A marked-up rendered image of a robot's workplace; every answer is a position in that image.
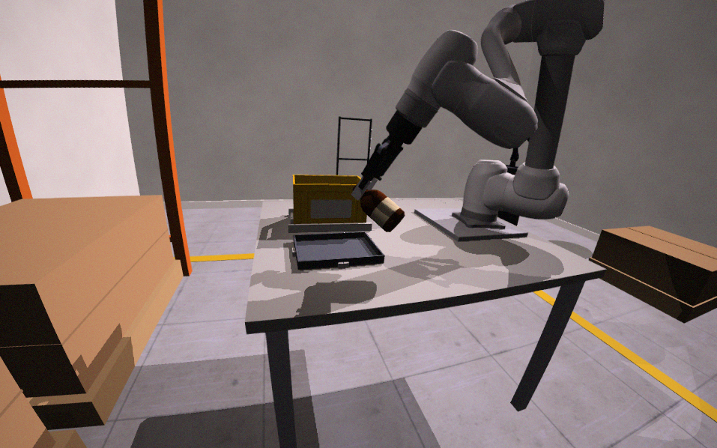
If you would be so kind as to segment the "brown glass bottle with cream label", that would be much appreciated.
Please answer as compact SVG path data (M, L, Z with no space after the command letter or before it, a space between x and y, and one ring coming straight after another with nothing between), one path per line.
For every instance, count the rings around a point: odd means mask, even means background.
M366 190L360 198L360 206L385 232L392 231L405 216L405 211L379 190Z

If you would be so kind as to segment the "dark olive open-top crate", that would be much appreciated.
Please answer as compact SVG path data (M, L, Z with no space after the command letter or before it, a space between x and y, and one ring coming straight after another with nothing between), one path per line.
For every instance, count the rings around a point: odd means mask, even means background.
M293 175L294 223L366 223L351 194L359 176Z

